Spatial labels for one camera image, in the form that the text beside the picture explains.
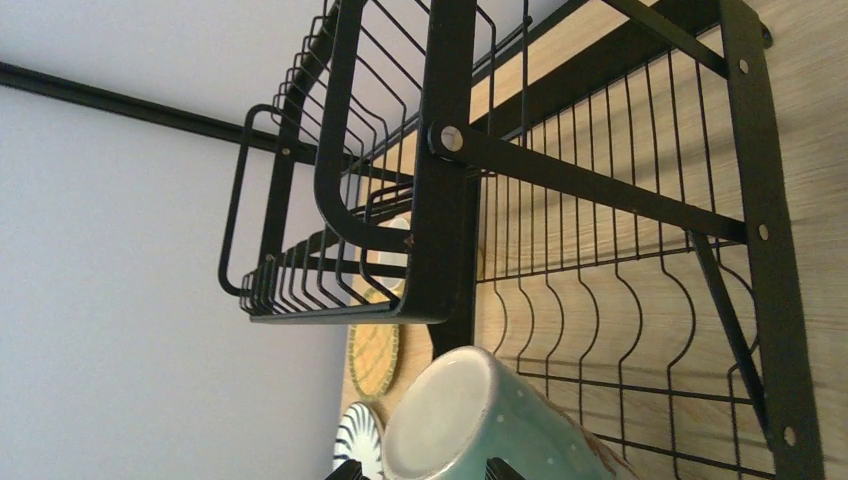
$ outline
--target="mug rim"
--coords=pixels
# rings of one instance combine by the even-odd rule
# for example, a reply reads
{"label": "mug rim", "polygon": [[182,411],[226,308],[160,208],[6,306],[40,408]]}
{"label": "mug rim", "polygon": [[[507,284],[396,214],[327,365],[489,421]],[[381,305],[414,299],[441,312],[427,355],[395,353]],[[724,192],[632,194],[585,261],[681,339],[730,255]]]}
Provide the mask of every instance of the mug rim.
{"label": "mug rim", "polygon": [[485,402],[483,407],[480,409],[478,418],[474,423],[473,433],[470,434],[457,448],[456,453],[444,463],[417,477],[402,477],[403,480],[434,480],[439,478],[441,475],[451,469],[454,465],[459,463],[468,454],[468,452],[471,450],[471,447],[480,438],[480,435],[483,431],[482,427],[485,424],[486,418],[492,410],[492,407],[495,402],[495,397],[497,396],[497,360],[488,351],[474,345],[467,345],[464,347],[455,348],[434,360],[430,365],[427,366],[427,368],[425,368],[418,375],[418,377],[416,377],[416,379],[412,382],[412,385],[410,385],[407,391],[403,394],[403,397],[401,398],[400,402],[398,402],[397,406],[395,407],[395,412],[392,414],[386,424],[386,430],[383,436],[383,469],[387,474],[391,474],[388,475],[387,478],[401,478],[397,476],[397,473],[394,471],[394,469],[391,468],[391,451],[390,449],[386,448],[386,446],[391,442],[391,438],[393,436],[393,420],[397,418],[396,415],[398,413],[404,413],[403,408],[404,404],[408,403],[407,399],[414,398],[414,395],[417,392],[420,392],[427,386],[427,383],[430,379],[443,372],[445,370],[445,367],[457,361],[463,361],[466,363],[472,363],[480,366],[480,374],[485,377]]}

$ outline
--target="diagonal support bar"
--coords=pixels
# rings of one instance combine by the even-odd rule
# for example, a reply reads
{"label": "diagonal support bar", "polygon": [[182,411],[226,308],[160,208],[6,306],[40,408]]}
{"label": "diagonal support bar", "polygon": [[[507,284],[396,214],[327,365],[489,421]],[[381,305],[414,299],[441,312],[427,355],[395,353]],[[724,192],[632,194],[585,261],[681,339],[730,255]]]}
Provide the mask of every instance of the diagonal support bar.
{"label": "diagonal support bar", "polygon": [[646,31],[662,38],[671,46],[689,55],[701,65],[727,78],[727,62],[721,55],[712,51],[651,7],[639,0],[604,0],[604,3],[642,25]]}
{"label": "diagonal support bar", "polygon": [[760,427],[763,429],[766,443],[770,449],[773,449],[763,383],[760,380],[759,372],[757,372],[757,366],[754,365],[754,360],[751,358],[751,351],[748,348],[748,342],[745,341],[745,334],[742,332],[742,327],[739,326],[739,318],[736,316],[736,309],[733,308],[730,294],[727,293],[727,285],[721,276],[718,262],[713,256],[706,235],[689,232],[689,237],[692,238],[692,243],[695,246],[695,253],[698,255],[701,270],[704,272],[704,279],[707,281],[707,287],[713,297],[718,317],[721,319],[721,326],[724,327],[724,333],[727,334],[730,350],[733,351],[733,356],[739,365],[739,373],[742,375],[742,382],[745,383],[745,389],[748,391],[748,397],[751,399],[757,421],[760,422]]}
{"label": "diagonal support bar", "polygon": [[684,230],[737,243],[747,243],[745,224],[730,217],[687,205],[629,183],[560,161],[519,145],[490,137],[468,126],[455,127],[461,146],[451,151],[441,139],[444,123],[435,122],[429,131],[433,153],[449,160],[501,173],[550,190],[643,217]]}

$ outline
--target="screw hole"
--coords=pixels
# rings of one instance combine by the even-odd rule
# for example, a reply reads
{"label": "screw hole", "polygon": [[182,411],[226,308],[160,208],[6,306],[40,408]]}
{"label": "screw hole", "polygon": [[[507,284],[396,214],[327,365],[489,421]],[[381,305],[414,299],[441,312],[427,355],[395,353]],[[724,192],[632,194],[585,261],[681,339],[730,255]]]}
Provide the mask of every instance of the screw hole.
{"label": "screw hole", "polygon": [[795,429],[792,427],[786,427],[783,429],[783,439],[786,440],[786,444],[790,447],[795,446],[795,442],[797,442],[797,438],[795,438]]}

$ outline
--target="bolt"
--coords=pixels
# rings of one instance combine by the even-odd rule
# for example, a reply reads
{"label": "bolt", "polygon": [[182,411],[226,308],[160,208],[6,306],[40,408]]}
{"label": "bolt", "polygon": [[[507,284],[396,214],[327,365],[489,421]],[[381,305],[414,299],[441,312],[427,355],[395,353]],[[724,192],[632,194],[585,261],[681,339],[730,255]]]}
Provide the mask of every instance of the bolt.
{"label": "bolt", "polygon": [[442,145],[451,152],[462,150],[462,133],[456,127],[447,126],[443,128]]}

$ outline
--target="wood grain surface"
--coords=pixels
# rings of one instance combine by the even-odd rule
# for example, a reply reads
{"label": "wood grain surface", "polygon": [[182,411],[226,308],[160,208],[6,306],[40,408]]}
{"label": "wood grain surface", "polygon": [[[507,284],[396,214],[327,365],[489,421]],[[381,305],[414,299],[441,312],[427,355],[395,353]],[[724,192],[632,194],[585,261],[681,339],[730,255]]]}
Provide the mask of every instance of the wood grain surface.
{"label": "wood grain surface", "polygon": [[[843,253],[848,247],[844,213],[848,208],[848,45],[843,39],[848,4],[827,0],[748,3],[775,38],[766,56],[827,476],[848,478],[848,373],[844,368],[848,361],[848,277]],[[600,1],[590,1],[531,48],[531,80],[623,20]],[[702,40],[721,52],[717,32]],[[532,148],[673,198],[685,195],[687,203],[702,208],[713,208],[714,200],[716,211],[742,218],[723,81],[702,69],[703,123],[694,63],[674,54],[671,65],[669,69],[668,60],[660,59],[647,70],[631,74],[628,85],[619,82],[594,95],[591,121],[589,102],[584,101],[573,113],[568,110],[536,127]],[[519,78],[516,62],[504,65],[496,75],[496,100],[515,93]],[[486,88],[484,81],[473,92],[473,118],[485,112]],[[710,169],[706,168],[704,125]],[[414,145],[414,139],[407,142]],[[413,148],[407,148],[403,157],[414,155],[412,152]],[[411,161],[403,164],[404,170],[411,171],[407,166]],[[540,377],[582,376],[598,383],[623,382],[655,389],[666,389],[671,383],[675,389],[718,396],[729,396],[732,387],[734,396],[745,396],[738,374],[731,375],[728,382],[732,356],[694,256],[647,258],[660,249],[685,248],[679,229],[660,228],[644,218],[634,222],[631,214],[501,177],[487,180],[482,207],[486,220],[481,232],[484,277],[501,279],[478,286],[478,345],[496,350],[520,371]],[[623,261],[637,252],[646,258]],[[744,248],[722,248],[721,261],[743,330],[752,341],[756,326],[744,283],[748,279]],[[582,268],[576,268],[578,262]],[[604,265],[590,268],[593,263]],[[563,271],[544,274],[551,269]],[[504,278],[516,273],[527,276],[520,282]],[[384,420],[430,357],[426,328],[401,327],[395,382],[386,396],[372,403]],[[530,380],[575,418],[582,417],[596,433],[616,438],[624,435],[628,441],[731,465],[737,462],[735,416],[740,464],[773,471],[771,455],[749,406],[732,410],[727,403],[679,397],[670,404],[666,395],[622,393],[603,386],[584,386],[580,391],[570,382]],[[342,405],[357,398],[346,376]],[[611,446],[621,451],[620,445]],[[673,477],[675,466],[667,456],[636,448],[624,453],[645,478]],[[698,462],[677,463],[680,478],[737,478],[735,473]]]}

